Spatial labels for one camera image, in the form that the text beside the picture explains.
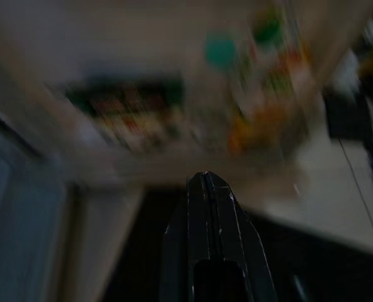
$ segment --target blurry shelf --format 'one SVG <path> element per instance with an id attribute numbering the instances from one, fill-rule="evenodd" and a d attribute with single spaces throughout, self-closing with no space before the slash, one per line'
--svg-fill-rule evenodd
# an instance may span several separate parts
<path id="1" fill-rule="evenodd" d="M 25 94 L 20 105 L 6 100 L 0 103 L 0 110 L 25 131 L 29 127 L 23 126 L 28 124 L 27 120 L 37 120 L 37 128 L 29 131 L 33 142 L 45 146 L 46 151 L 53 150 L 64 162 L 73 163 L 73 175 L 84 179 L 120 181 L 121 176 L 142 175 L 146 171 L 153 175 L 158 167 L 166 166 L 171 171 L 183 165 L 191 171 L 208 162 L 213 167 L 217 163 L 234 167 L 233 159 L 227 165 L 221 157 L 195 155 L 189 149 L 182 154 L 169 152 L 142 159 L 96 147 L 102 139 L 95 129 L 45 87 L 46 82 L 83 80 L 89 74 L 118 70 L 122 74 L 181 70 L 187 79 L 196 68 L 194 62 L 208 30 L 219 23 L 237 29 L 249 9 L 267 1 L 237 1 L 227 5 L 220 0 L 206 1 L 204 5 L 191 5 L 191 2 L 157 4 L 151 8 L 154 3 L 162 3 L 156 1 L 148 9 L 140 10 L 135 9 L 138 4 L 133 1 L 125 1 L 122 6 L 111 1 L 84 4 L 71 0 L 68 5 L 60 1 L 37 5 L 30 0 L 0 1 L 0 64 Z M 299 97 L 305 109 L 372 15 L 373 0 L 293 0 L 292 3 L 313 65 L 314 81 Z M 84 144 L 88 137 L 96 139 Z M 263 162 L 261 156 L 256 158 Z M 241 169 L 247 164 L 254 165 L 252 157 L 235 161 L 240 162 Z"/>

